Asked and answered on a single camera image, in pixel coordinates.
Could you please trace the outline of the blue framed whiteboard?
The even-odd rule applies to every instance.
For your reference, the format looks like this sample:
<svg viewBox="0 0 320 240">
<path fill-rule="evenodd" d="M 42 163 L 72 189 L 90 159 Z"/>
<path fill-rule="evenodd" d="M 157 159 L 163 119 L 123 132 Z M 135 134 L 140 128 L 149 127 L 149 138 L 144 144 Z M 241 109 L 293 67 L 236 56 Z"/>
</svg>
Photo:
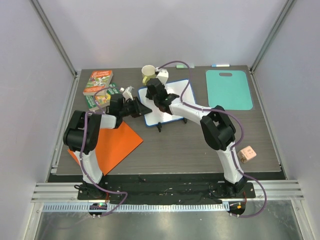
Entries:
<svg viewBox="0 0 320 240">
<path fill-rule="evenodd" d="M 163 89 L 165 89 L 166 93 L 169 96 L 169 100 L 172 100 L 172 98 L 177 95 L 178 97 L 175 98 L 172 102 L 172 104 L 176 104 L 177 102 L 180 102 L 180 96 L 189 83 L 188 79 L 181 79 L 173 82 L 167 82 L 165 85 L 162 83 L 158 83 L 158 80 L 152 80 L 151 83 L 156 83 L 156 89 L 160 90 L 161 93 L 163 93 Z M 156 105 L 153 99 L 148 99 L 146 97 L 148 87 L 142 87 L 138 90 L 138 96 L 140 99 L 140 102 L 152 110 L 151 113 L 148 113 L 144 115 L 145 124 L 148 127 L 155 127 L 158 124 L 166 124 L 170 122 L 174 122 L 177 120 L 183 120 L 184 117 L 180 115 L 172 115 L 167 112 L 162 112 Z M 188 85 L 187 89 L 185 90 L 183 94 L 183 100 L 190 103 L 190 104 L 196 104 L 196 98 L 195 94 L 192 88 L 191 83 Z"/>
</svg>

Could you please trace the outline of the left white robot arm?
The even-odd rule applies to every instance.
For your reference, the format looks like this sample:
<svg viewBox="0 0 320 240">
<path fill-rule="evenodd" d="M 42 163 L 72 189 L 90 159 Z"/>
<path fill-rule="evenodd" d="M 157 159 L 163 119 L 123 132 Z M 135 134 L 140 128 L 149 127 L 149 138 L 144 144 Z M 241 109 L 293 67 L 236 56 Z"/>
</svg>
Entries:
<svg viewBox="0 0 320 240">
<path fill-rule="evenodd" d="M 89 194 L 93 198 L 100 200 L 107 192 L 106 186 L 101 184 L 103 172 L 95 150 L 100 130 L 118 129 L 124 117 L 138 118 L 151 112 L 152 109 L 143 105 L 137 97 L 126 100 L 120 93 L 110 97 L 106 113 L 74 111 L 64 132 L 63 144 L 76 154 L 83 181 L 91 184 Z"/>
</svg>

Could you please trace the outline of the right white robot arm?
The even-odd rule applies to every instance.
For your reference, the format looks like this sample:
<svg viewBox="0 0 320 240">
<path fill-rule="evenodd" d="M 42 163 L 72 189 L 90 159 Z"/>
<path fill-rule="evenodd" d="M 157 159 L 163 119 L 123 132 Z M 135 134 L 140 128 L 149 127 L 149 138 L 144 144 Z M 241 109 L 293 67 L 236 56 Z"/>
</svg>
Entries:
<svg viewBox="0 0 320 240">
<path fill-rule="evenodd" d="M 163 113 L 176 115 L 200 125 L 207 145 L 218 154 L 223 168 L 226 193 L 233 198 L 244 191 L 247 178 L 239 166 L 235 150 L 236 128 L 223 107 L 206 108 L 182 100 L 182 95 L 168 93 L 157 78 L 147 83 L 147 98 Z"/>
</svg>

